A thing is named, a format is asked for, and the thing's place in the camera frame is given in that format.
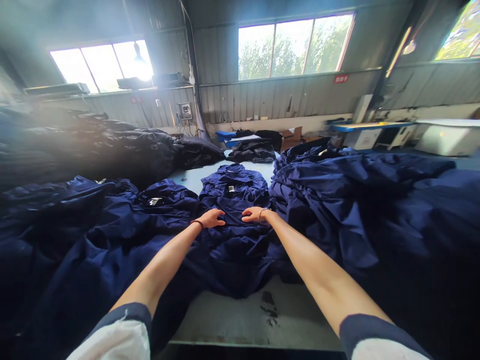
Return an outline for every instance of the red string bracelet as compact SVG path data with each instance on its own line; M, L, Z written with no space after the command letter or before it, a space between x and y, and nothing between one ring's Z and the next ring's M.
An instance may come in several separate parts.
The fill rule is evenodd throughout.
M193 221L190 221L190 225L192 225L193 223L199 223L201 225L201 229L203 230L204 229L204 225L202 224L202 222L200 220L193 220Z

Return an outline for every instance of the sleeve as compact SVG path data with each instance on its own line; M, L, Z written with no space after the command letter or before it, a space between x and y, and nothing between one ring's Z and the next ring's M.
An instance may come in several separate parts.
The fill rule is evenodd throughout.
M148 308L132 302L107 313L67 360L150 359Z
M347 316L340 324L340 341L350 360L432 360L406 331L376 316Z

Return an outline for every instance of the cutting table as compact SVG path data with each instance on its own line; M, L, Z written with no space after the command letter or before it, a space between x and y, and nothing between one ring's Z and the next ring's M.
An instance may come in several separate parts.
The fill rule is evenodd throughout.
M169 179L200 194L201 179L229 164L232 162L224 160L177 171ZM273 164L242 165L260 172L270 186ZM246 299L204 291L191 303L170 343L342 351L340 341L305 285L285 284L279 277Z

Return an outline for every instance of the window frame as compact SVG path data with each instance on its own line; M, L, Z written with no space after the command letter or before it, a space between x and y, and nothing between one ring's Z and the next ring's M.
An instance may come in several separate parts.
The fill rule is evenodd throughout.
M52 56L52 52L79 49L80 53L81 53L81 56L83 57L83 61L85 61L86 67L88 69L88 72L90 73L90 76L93 80L93 83L95 84L96 91L97 91L97 92L92 93L91 90L89 89L90 94L88 94L88 95L98 96L98 95L106 95L106 94L123 93L123 92L125 92L125 90L124 89L119 89L118 91L104 91L104 92L100 91L100 87L97 84L97 81L95 80L94 74L92 73L92 69L90 68L89 63L87 62L87 59L85 58L85 55L84 55L84 52L82 51L82 48L93 48L93 47L97 47L97 46L110 45L112 50L113 50L113 53L115 55L116 63L118 64L118 67L120 68L120 73L121 73L123 79L125 79L124 71L123 71L122 66L120 64L119 57L117 56L117 52L115 51L114 44L121 44L121 43L128 43L128 42L139 42L139 41L145 41L145 45L147 45L145 37L142 36L142 35L138 35L138 36L135 36L133 38L128 37L128 38L118 38L118 39L114 39L114 40L89 41L89 42L82 42L80 44L75 44L75 45L69 44L69 45L66 45L66 46L59 46L58 45L58 46L49 47L49 48L46 49L46 51L48 53L48 56L50 56L51 61L55 65L55 68L58 71L58 74L62 78L63 83L66 85L66 84L70 84L70 83L66 81L64 75L60 71L60 68L57 65L57 62L55 61L54 57Z
M331 18L331 17L339 17L339 16L345 16L345 15L352 15L351 18L351 23L350 26L348 27L348 31L346 33L346 38L343 43L341 53L340 53L340 58L338 59L338 63L336 65L335 71L329 71L329 72L316 72L316 73L309 73L305 74L305 69L307 66L307 61L309 58L309 52L310 52L310 45L312 44L312 35L315 27L315 21L317 19L323 19L323 18ZM274 25L273 26L273 40L271 44L271 56L270 56L270 68L268 71L268 77L259 77L259 78L252 78L252 79L244 79L240 80L240 72L239 72L239 63L240 63L240 53L238 53L238 48L237 48L237 82L243 83L243 82L251 82L251 81L261 81L261 80L269 80L269 79L288 79L288 78L295 78L295 77L303 77L303 76L319 76L319 75L325 75L325 74L335 74L339 73L341 71L344 59L345 59L345 53L347 52L347 48L349 46L350 38L352 37L352 32L353 28L355 25L355 17L357 13L356 11L344 11L344 12L336 12L336 13L331 13L331 14L323 14L323 15L317 15L317 16L309 16L309 17L302 17L302 18L283 18L283 19L277 19L275 21L260 21L256 23L243 23L238 25L238 30L243 29L243 28L253 28L257 26L264 26L264 25ZM293 22L299 22L299 21L305 21L305 20L313 20L311 23L311 29L310 29L310 35L308 38L308 45L306 47L306 53L305 53L305 60L303 61L303 66L301 70L300 75L287 75L287 76L273 76L272 77L272 68L273 68L273 61L274 61L274 52L275 52L275 36L277 34L277 25L278 24L283 24L283 23L293 23Z
M450 34L452 33L453 29L455 28L455 26L457 26L458 22L460 21L464 11L465 11L465 8L469 5L470 2L467 2L465 4L464 7L462 7L461 11L459 12L458 16L455 18L455 22L452 24L452 26L450 27L450 30L448 32L448 34L445 36L445 38L443 39L443 41L441 42L441 45L440 47L438 48L438 50L436 51L435 53L435 56L433 57L433 62L434 63L441 63L441 62L470 62L470 61L480 61L480 54L478 55L474 55L475 51L480 48L480 39L478 40L478 42L476 43L476 46L473 47L472 51L470 52L470 54L466 57L456 57L456 58L450 58L450 59L437 59L437 57L439 56L439 53L440 51L442 51L442 48L445 46L445 43L447 42L447 40L449 39L450 37Z

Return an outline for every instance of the window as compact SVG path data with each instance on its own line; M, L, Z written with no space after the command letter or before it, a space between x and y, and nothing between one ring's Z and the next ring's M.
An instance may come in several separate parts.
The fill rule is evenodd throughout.
M238 29L238 80L340 69L353 14Z
M480 57L480 0L471 0L435 60Z
M50 51L67 83L84 83L92 94L120 91L117 79L138 77L148 80L154 74L145 40Z

